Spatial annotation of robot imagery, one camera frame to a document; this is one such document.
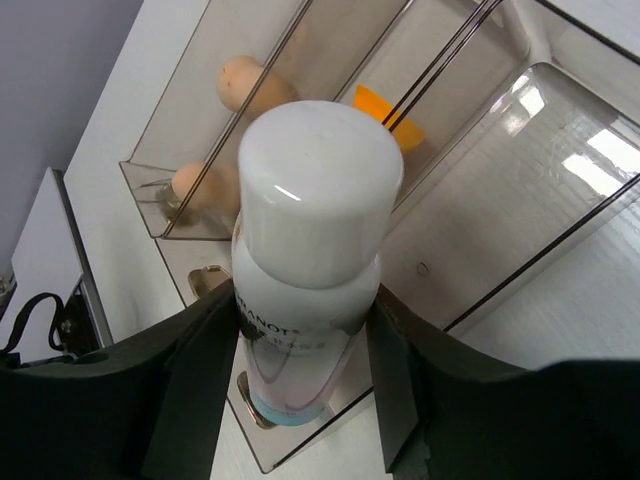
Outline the left clear organizer bin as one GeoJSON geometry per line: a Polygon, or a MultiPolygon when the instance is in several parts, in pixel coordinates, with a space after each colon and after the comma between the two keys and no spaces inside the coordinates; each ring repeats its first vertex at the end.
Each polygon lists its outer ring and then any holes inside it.
{"type": "Polygon", "coordinates": [[[302,100],[339,100],[408,4],[405,1],[211,1],[198,21],[141,139],[121,169],[149,234],[227,240],[235,218],[196,212],[169,190],[181,167],[233,164],[249,108],[216,93],[225,63],[250,56],[302,100]]]}

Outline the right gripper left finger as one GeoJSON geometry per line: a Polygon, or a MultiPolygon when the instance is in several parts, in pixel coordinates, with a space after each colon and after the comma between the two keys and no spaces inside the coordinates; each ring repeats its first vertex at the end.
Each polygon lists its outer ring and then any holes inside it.
{"type": "Polygon", "coordinates": [[[1,352],[5,479],[206,479],[238,339],[225,281],[181,312],[80,357],[1,352]]]}

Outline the beige makeup sponge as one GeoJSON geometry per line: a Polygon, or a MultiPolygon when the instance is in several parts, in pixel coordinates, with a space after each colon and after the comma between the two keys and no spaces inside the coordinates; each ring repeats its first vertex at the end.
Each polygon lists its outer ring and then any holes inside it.
{"type": "Polygon", "coordinates": [[[191,209],[209,209],[220,215],[235,215],[240,208],[239,172],[235,165],[214,162],[209,168],[202,161],[191,162],[171,179],[176,197],[188,201],[191,209]]]}
{"type": "MultiPolygon", "coordinates": [[[[222,104],[238,112],[262,76],[264,68],[253,57],[241,55],[229,59],[222,67],[216,92],[222,104]]],[[[280,105],[297,101],[294,87],[275,73],[268,73],[254,93],[245,113],[256,118],[280,105]]]]}

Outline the right clear organizer bin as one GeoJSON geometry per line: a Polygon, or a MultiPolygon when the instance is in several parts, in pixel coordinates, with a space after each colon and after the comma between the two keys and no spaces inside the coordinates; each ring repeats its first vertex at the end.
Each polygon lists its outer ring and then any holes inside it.
{"type": "Polygon", "coordinates": [[[530,52],[419,182],[383,283],[521,367],[639,356],[639,5],[519,1],[530,52]]]}

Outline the orange tube white cap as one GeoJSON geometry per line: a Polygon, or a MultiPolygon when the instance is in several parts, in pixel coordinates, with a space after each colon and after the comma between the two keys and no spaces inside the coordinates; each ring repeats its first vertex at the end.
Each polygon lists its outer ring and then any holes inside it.
{"type": "Polygon", "coordinates": [[[408,118],[403,118],[394,126],[401,113],[392,112],[391,103],[362,84],[356,86],[352,106],[383,124],[392,133],[403,154],[410,153],[426,138],[425,132],[408,118]]]}

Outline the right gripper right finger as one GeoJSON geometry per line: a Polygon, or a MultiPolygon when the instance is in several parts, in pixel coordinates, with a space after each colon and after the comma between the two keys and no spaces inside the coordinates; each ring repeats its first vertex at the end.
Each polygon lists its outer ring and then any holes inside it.
{"type": "Polygon", "coordinates": [[[526,370],[381,289],[366,322],[386,471],[396,479],[635,479],[639,364],[526,370]]]}

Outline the pink teal spray bottle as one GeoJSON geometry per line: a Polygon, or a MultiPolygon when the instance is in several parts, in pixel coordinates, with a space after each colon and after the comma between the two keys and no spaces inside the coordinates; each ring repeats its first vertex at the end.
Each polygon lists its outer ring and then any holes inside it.
{"type": "Polygon", "coordinates": [[[403,157],[371,116],[304,100],[251,123],[238,167],[232,273],[249,397],[267,421],[299,426],[324,410],[377,295],[403,157]]]}

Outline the middle clear organizer bin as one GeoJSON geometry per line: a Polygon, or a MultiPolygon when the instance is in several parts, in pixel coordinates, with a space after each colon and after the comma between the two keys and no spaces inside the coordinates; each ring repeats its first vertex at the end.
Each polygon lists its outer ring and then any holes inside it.
{"type": "Polygon", "coordinates": [[[405,1],[408,6],[354,83],[376,91],[418,125],[423,143],[405,157],[405,180],[391,224],[454,138],[530,52],[519,1],[405,1]]]}

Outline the clear organizer bin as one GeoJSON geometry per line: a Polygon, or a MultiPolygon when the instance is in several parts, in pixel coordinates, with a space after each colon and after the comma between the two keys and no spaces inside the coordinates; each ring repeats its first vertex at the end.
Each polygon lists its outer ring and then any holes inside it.
{"type": "Polygon", "coordinates": [[[419,182],[383,283],[521,367],[639,356],[639,5],[519,1],[530,52],[419,182]]]}
{"type": "Polygon", "coordinates": [[[423,143],[405,157],[405,180],[391,224],[454,138],[530,52],[519,1],[405,1],[408,6],[354,83],[376,91],[418,125],[423,143]]]}
{"type": "Polygon", "coordinates": [[[211,1],[198,21],[141,139],[121,169],[149,234],[227,240],[235,218],[196,212],[169,190],[181,167],[233,164],[249,108],[216,93],[225,63],[250,56],[302,100],[339,100],[408,4],[405,1],[211,1]]]}

